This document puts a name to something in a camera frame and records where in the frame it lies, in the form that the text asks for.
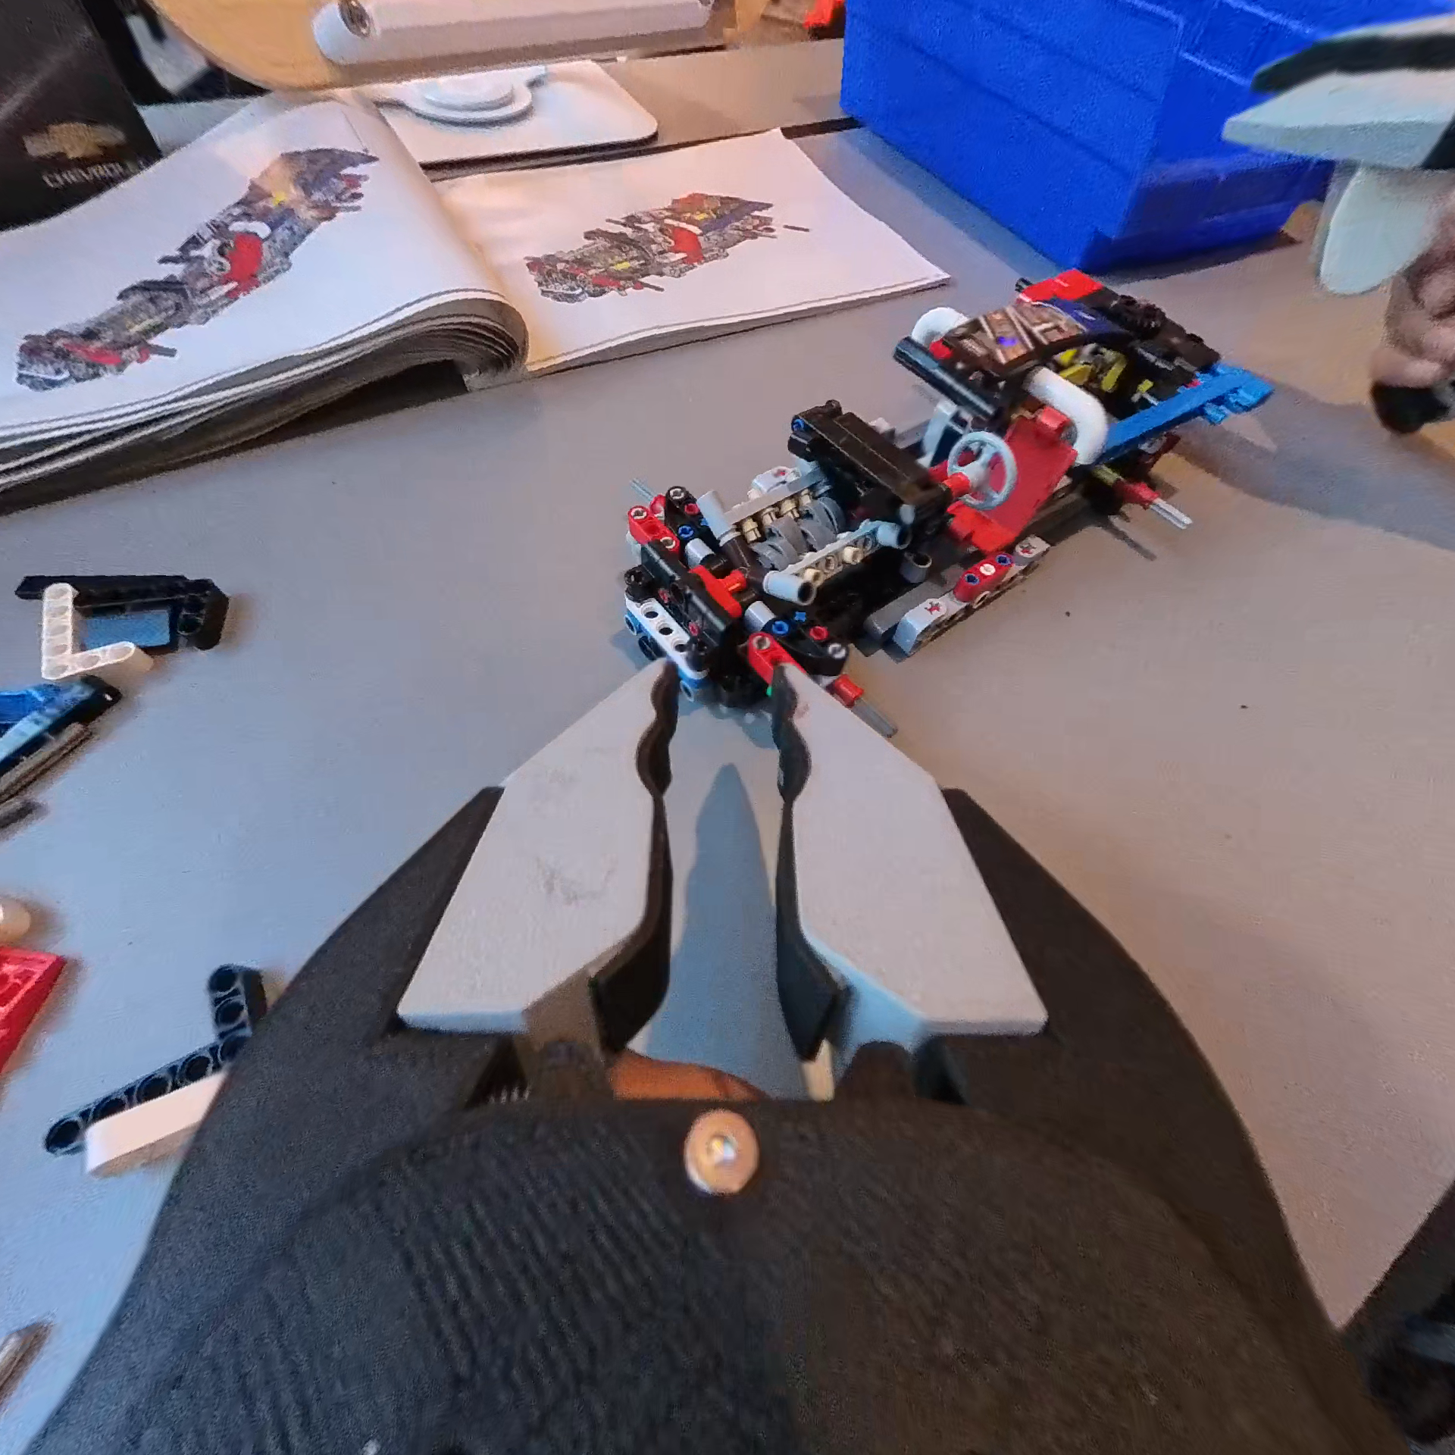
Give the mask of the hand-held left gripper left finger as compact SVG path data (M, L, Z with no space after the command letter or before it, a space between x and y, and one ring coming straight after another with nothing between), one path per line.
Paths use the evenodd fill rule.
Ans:
M640 671L510 778L397 1005L418 1031L614 1057L667 995L679 675Z

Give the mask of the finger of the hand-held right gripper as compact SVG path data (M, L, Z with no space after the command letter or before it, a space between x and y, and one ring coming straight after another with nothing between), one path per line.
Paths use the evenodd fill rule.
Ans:
M1355 28L1268 63L1223 139L1397 172L1454 169L1454 16Z
M1445 170L1334 170L1317 224L1317 280L1334 297L1390 283L1429 245Z

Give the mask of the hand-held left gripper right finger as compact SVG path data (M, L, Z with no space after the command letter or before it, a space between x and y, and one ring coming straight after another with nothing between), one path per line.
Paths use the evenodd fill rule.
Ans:
M934 777L799 668L773 676L776 993L816 1101L854 1057L1033 1038L1048 1011Z

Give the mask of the blue storage bin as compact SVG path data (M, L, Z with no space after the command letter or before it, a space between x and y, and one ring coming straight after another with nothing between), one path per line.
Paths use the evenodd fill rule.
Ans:
M1223 141L1251 82L1360 4L858 2L842 106L1021 242L1086 271L1256 243L1324 164Z

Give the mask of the toy brick car model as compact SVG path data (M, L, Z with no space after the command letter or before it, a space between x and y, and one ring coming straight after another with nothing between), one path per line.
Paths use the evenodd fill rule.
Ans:
M1190 425L1261 410L1274 387L1152 302L1078 269L1021 280L981 316L922 316L896 363L936 394L896 429L828 401L799 411L790 463L742 503L674 486L627 515L624 624L688 701L750 713L795 666L896 727L849 675L903 661L1038 571L1048 534L1132 507L1187 531L1152 474Z

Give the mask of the instruction booklet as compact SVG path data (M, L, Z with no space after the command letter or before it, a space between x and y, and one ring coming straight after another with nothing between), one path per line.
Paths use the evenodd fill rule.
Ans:
M4 233L2 510L472 389L948 283L780 131L433 181L371 103L269 98Z

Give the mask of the grey desk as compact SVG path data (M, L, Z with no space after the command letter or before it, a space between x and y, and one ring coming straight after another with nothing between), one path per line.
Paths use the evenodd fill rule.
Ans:
M231 595L226 643L156 664L4 839L4 896L68 957L4 1076L4 1334L49 1326L4 1452L84 1367L172 1173L92 1179L47 1128L198 1047L210 971L298 974L627 681L633 482L737 493L830 397L912 423L891 352L920 311L1054 271L877 138L801 146L951 287L484 394L406 384L411 410L4 520L4 687L35 681L26 574ZM861 681L1154 978L1346 1322L1452 1182L1452 432L1371 416L1383 304L1317 288L1312 229L1125 283L1277 390L1166 460L1194 527L1092 522Z

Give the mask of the person's right hand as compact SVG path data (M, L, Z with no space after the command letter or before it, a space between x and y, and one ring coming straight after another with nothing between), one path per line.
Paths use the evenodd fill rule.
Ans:
M1452 247L1428 248L1395 276L1371 375L1374 384L1393 389L1435 389L1452 380Z

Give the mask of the pile of loose toy bricks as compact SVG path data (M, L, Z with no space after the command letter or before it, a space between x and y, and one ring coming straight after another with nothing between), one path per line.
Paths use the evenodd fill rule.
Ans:
M231 598L175 574L28 576L16 590L40 616L40 678L4 688L4 1399L52 1333L37 1303L45 1253L42 1158L75 1160L92 1177L181 1154L267 1012L264 974L224 964L207 976L207 1040L156 1069L84 1101L42 1128L44 1035L80 1009L82 964L63 946L65 915L19 869L16 836L44 818L45 778L104 735L160 659L220 647Z

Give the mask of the wooden document stand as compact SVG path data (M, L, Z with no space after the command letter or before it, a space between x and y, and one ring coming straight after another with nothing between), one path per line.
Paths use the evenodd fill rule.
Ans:
M371 105L439 174L844 119L842 41L726 48L764 4L160 2L200 56L283 99Z

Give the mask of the black toy car set box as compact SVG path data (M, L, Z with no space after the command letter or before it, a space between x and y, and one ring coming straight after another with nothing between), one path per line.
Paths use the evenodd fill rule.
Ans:
M2 229L63 214L160 160L82 4L2 4Z

